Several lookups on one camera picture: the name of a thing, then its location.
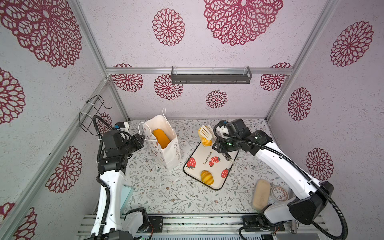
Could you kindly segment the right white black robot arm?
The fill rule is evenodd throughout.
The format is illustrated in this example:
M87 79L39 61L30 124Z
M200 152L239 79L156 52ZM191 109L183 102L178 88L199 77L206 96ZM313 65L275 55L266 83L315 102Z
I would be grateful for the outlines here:
M242 119L220 121L214 126L213 133L216 138L213 149L216 152L224 155L243 150L257 157L277 173L295 194L292 200L263 208L254 224L239 229L241 238L244 237L243 230L268 231L291 221L313 225L332 240L345 240L348 237L347 220L331 197L334 186L305 172L282 152L268 134L261 130L251 132ZM332 206L340 220L342 230L338 236L330 234L315 222L327 204Z

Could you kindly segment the long braided orange bread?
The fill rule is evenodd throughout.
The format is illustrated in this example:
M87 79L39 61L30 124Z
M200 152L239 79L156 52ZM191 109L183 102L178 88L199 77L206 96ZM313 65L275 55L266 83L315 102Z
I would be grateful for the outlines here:
M165 149L171 142L166 133L161 129L153 130L153 135L156 137L162 149Z

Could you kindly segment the twisted bread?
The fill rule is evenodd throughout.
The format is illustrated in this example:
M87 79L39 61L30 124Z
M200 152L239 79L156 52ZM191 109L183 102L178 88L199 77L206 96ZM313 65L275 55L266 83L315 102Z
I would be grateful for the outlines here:
M198 130L198 134L204 147L210 147L213 145L212 131L208 128L208 126L201 126Z

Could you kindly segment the metal tongs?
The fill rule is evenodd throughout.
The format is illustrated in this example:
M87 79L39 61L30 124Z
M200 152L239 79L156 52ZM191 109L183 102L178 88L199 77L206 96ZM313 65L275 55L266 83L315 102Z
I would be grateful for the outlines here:
M214 143L216 141L215 137L213 136L213 130L211 128L211 126L202 126L201 127L201 130L200 130L200 133L201 133L201 136L204 137L207 141L211 141L212 143ZM230 163L234 163L234 159L228 154L228 153L223 153L223 156L225 157L225 159L227 161L229 161Z

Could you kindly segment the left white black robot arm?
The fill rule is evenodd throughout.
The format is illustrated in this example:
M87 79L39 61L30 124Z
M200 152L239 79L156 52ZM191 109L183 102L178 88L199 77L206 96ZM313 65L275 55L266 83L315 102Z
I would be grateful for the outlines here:
M128 160L133 153L144 147L144 135L131 135L127 122L109 125L100 116L94 115L92 122L99 137L97 153L100 197L97 216L91 231L91 240L134 240L139 232L149 227L145 208L121 213L123 181Z

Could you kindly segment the yellow bun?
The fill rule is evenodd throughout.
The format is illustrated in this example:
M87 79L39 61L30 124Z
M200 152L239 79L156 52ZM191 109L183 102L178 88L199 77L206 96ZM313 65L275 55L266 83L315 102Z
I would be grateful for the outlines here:
M201 181L206 185L212 185L214 183L214 177L209 171L202 171Z

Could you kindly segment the white paper bag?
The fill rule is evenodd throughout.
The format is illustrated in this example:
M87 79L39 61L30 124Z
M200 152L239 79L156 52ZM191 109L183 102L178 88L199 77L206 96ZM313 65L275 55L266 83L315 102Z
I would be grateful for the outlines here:
M139 134L145 136L145 143L149 144L155 157L172 171L181 162L181 150L175 130L167 119L167 110L162 114L139 123Z

